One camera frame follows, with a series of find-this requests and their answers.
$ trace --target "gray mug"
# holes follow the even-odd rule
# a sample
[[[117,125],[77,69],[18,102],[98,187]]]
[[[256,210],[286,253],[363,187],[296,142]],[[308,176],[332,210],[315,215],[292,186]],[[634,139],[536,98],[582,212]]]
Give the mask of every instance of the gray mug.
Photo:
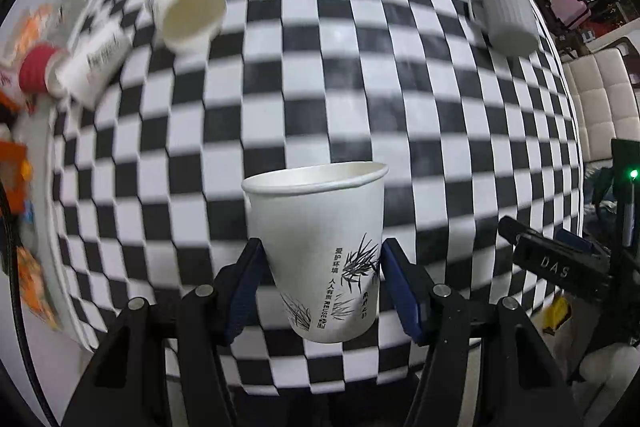
[[[469,0],[469,18],[507,57],[528,57],[540,45],[536,15],[529,0]]]

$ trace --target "screw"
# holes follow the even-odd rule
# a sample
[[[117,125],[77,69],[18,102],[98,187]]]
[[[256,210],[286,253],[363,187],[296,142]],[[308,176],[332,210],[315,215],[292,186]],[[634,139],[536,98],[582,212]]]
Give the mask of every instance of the screw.
[[[127,304],[127,308],[129,308],[132,311],[136,311],[142,308],[144,305],[145,305],[145,299],[143,299],[142,297],[134,297]]]
[[[515,310],[519,306],[518,301],[513,297],[505,297],[502,299],[502,305],[508,310]]]
[[[196,288],[196,295],[198,297],[209,297],[213,293],[213,286],[210,284],[201,284]]]
[[[446,284],[436,284],[433,287],[433,292],[438,297],[449,297],[449,295],[451,295],[451,288],[449,288]]]

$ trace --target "beige cushion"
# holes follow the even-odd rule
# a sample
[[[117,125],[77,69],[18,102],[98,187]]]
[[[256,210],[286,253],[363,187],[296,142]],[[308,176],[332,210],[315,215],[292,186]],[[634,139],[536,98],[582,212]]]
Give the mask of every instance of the beige cushion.
[[[640,141],[636,97],[619,50],[603,50],[562,68],[574,100],[584,162],[611,158],[612,138]]]

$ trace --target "table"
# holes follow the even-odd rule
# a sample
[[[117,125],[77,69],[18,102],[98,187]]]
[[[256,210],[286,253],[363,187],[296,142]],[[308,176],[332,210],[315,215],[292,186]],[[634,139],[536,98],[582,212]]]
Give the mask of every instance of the table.
[[[134,49],[95,112],[52,115],[56,255],[85,343],[134,296],[210,282],[246,240],[244,176],[377,160],[384,235],[465,296],[528,310],[555,288],[512,265],[498,219],[546,235],[582,227],[582,165],[558,54],[498,54],[466,0],[227,0],[206,54],[156,42],[145,0],[92,0],[80,39],[108,18]],[[363,336],[314,344],[289,328],[266,280],[222,363],[249,394],[341,391],[404,377],[424,360],[382,283]]]

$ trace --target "black and white checkered surface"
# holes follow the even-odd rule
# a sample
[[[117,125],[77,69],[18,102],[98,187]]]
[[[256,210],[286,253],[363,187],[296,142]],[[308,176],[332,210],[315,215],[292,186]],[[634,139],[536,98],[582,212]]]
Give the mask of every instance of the black and white checkered surface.
[[[437,282],[527,310],[552,297],[496,237],[504,215],[581,227],[577,134],[542,26],[537,53],[507,60],[466,0],[227,0],[210,50],[175,57],[144,1],[92,1],[80,39],[116,19],[133,52],[95,112],[52,117],[54,236],[89,346],[130,298],[177,298],[236,260],[244,177],[326,162],[389,165],[384,235]],[[222,356],[250,394],[340,391],[424,360],[384,282],[374,326],[343,344],[293,333],[273,283],[256,300]]]

